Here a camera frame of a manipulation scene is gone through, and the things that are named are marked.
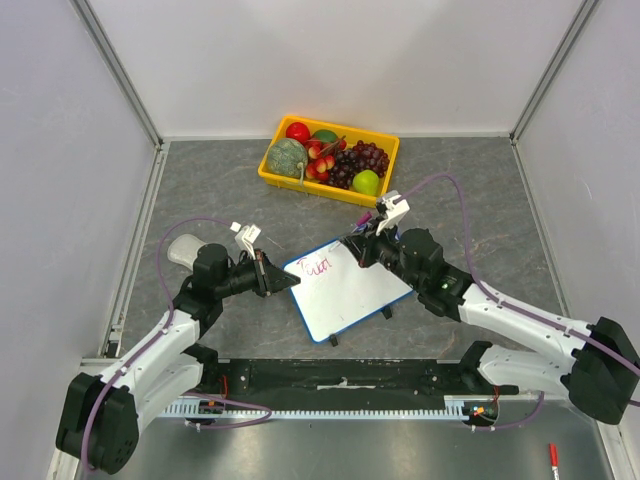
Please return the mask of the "purple capped whiteboard marker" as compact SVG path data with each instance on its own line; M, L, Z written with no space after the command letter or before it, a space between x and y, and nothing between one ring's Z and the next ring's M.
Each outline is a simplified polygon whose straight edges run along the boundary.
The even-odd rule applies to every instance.
M370 211L367 211L352 225L349 231L339 235L332 243L330 243L329 250L333 250L337 248L343 238L351 234L359 233L362 230L364 230L368 226L372 218L373 218L372 213Z

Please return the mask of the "blue framed whiteboard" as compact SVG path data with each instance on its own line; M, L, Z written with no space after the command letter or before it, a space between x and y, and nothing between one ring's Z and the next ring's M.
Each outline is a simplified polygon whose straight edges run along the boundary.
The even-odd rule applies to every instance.
M413 293L379 264L360 267L337 239L289 260L283 269L300 278L291 294L315 343L329 340Z

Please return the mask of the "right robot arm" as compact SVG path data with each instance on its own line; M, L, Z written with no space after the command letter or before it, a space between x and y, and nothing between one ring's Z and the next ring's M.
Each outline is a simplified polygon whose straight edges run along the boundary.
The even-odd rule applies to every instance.
M368 226L341 237L358 266L380 265L410 286L431 313L493 331L526 347L516 354L482 348L458 368L458 381L477 394L490 385L563 396L582 413L617 425L633 405L639 355L624 328L607 317L595 323L537 309L474 280L444 258L422 228Z

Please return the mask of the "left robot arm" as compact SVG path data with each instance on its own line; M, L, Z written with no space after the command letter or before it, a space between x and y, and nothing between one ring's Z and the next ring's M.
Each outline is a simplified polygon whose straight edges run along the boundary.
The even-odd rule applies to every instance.
M248 291L265 298L300 283L261 250L242 251L233 261L223 245L190 234L171 243L168 258L191 274L161 320L121 359L69 384L55 445L89 470L117 473L170 404L191 389L216 388L220 371L198 359L197 343L221 316L224 299Z

